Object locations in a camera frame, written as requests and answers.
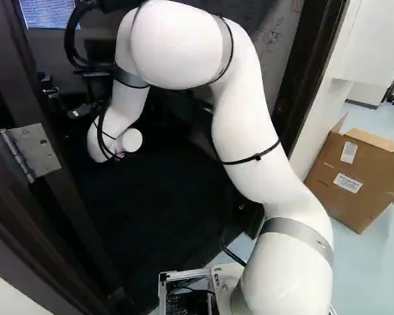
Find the metal bracket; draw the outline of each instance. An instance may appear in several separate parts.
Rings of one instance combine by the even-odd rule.
[[[0,129],[0,151],[16,175],[29,183],[61,169],[42,124]]]

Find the black cable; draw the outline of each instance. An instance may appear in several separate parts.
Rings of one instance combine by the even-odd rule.
[[[108,105],[105,105],[105,107],[101,110],[101,113],[98,118],[98,126],[97,126],[98,146],[104,157],[106,157],[106,159],[114,159],[116,161],[119,161],[120,158],[117,156],[117,154],[112,153],[110,149],[108,149],[103,139],[104,131],[102,130],[102,128],[104,125],[104,119],[107,109],[108,109]]]
[[[214,296],[216,296],[216,294],[213,292],[213,291],[210,291],[210,290],[207,290],[207,289],[202,289],[202,290],[199,290],[199,289],[193,289],[193,288],[191,288],[191,287],[176,287],[175,288],[175,292],[177,292],[178,290],[182,290],[182,289],[187,289],[187,290],[190,290],[190,291],[193,291],[193,292],[206,292],[207,294],[212,294],[212,295],[214,295]],[[170,299],[169,297],[172,297],[173,295],[174,295],[174,293],[175,292],[172,292],[172,290],[166,295],[166,297],[167,297],[167,299],[166,299],[166,301],[169,303],[169,304],[174,304],[174,303],[177,303],[177,301],[173,301],[173,299]]]
[[[68,20],[66,30],[64,31],[64,50],[66,51],[67,59],[75,68],[82,70],[109,70],[113,68],[111,64],[99,64],[82,57],[75,45],[76,27],[79,21],[87,12],[98,7],[99,4],[95,0],[80,1],[75,6]]]
[[[97,123],[95,123],[95,120],[93,121],[93,124],[95,125],[95,127],[97,128],[97,130],[98,130],[98,125],[97,125]],[[106,135],[108,138],[111,138],[112,140],[117,140],[117,138],[114,138],[113,136],[110,136],[108,133],[106,133],[105,131],[102,131],[102,133],[104,134],[104,135]]]

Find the white label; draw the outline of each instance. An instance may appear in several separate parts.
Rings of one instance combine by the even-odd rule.
[[[356,144],[352,142],[346,142],[344,144],[343,152],[341,153],[340,161],[352,164],[353,160],[355,159],[356,151]]]
[[[333,183],[354,194],[356,194],[363,185],[361,182],[358,182],[357,180],[347,177],[341,173],[338,173]]]

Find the black floor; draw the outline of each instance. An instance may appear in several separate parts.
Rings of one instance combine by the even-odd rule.
[[[142,148],[119,162],[98,164],[88,156],[87,124],[66,145],[79,191],[134,302],[128,314],[157,305],[161,271],[210,262],[227,223],[227,242],[243,231],[229,221],[223,166],[191,144],[181,124],[142,124]]]

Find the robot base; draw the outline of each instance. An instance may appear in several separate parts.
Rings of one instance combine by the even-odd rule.
[[[220,315],[251,315],[245,303],[241,304],[242,292],[235,290],[243,271],[244,267],[236,262],[218,264],[210,270]]]

